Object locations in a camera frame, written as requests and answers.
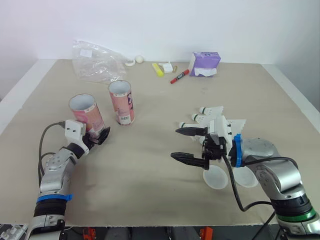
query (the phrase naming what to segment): plastic bag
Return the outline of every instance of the plastic bag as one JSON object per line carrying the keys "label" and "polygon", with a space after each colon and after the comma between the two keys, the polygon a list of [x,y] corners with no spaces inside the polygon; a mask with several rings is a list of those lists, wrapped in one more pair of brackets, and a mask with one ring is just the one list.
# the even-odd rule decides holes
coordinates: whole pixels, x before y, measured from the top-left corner
{"label": "plastic bag", "polygon": [[85,41],[73,42],[72,64],[81,80],[105,84],[123,80],[127,61],[120,53],[102,46]]}

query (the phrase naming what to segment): green ring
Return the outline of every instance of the green ring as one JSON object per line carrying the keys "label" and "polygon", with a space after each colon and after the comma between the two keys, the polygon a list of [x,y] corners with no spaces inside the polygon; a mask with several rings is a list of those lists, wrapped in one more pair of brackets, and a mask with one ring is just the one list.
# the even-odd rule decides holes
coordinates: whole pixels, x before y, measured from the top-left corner
{"label": "green ring", "polygon": [[298,222],[304,222],[307,221],[311,218],[313,218],[316,215],[316,211],[314,210],[314,208],[311,208],[310,211],[308,211],[307,213],[303,214],[303,215],[299,215],[299,216],[281,216],[281,215],[277,215],[278,219],[285,221],[285,222],[290,222],[290,223],[298,223]]}

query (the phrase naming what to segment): table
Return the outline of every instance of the table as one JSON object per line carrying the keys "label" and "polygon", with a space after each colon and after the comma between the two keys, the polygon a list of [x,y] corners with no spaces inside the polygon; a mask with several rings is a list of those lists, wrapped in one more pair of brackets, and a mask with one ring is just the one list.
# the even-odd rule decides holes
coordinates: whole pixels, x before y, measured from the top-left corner
{"label": "table", "polygon": [[[178,72],[188,63],[177,63]],[[76,78],[70,60],[58,60],[22,109],[0,135],[0,222],[26,224],[38,196],[37,164],[43,129],[73,119],[69,99],[89,93],[97,101],[111,133],[106,143],[81,158],[72,176],[73,199],[67,204],[68,226],[214,226],[264,222],[272,213],[267,205],[243,213],[231,184],[208,187],[203,170],[170,157],[172,152],[200,156],[201,146],[175,133],[178,122],[192,123],[199,107],[224,106],[227,119],[247,119],[243,137],[261,137],[275,144],[299,164],[304,187],[320,211],[320,134],[283,89],[259,64],[221,63],[214,78],[177,74],[157,77],[150,62],[128,68],[135,122],[116,123],[107,86]],[[43,152],[66,144],[64,130],[50,129]],[[214,162],[226,169],[223,163]],[[238,186],[244,205],[268,200],[261,187]]]}

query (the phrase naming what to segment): purple tissue box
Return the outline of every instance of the purple tissue box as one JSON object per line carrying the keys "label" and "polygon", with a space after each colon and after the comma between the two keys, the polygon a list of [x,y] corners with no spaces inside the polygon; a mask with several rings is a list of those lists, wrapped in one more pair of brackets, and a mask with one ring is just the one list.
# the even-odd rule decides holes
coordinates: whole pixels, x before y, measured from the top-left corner
{"label": "purple tissue box", "polygon": [[217,73],[217,66],[221,57],[217,52],[194,51],[189,64],[189,76],[212,77]]}

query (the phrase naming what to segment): white ball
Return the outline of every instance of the white ball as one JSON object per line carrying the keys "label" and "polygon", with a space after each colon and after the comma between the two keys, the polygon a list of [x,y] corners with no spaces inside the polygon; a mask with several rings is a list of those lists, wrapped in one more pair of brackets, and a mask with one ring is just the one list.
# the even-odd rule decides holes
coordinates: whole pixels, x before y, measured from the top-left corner
{"label": "white ball", "polygon": [[138,55],[138,56],[135,57],[135,61],[138,64],[142,64],[144,62],[144,58],[142,56]]}

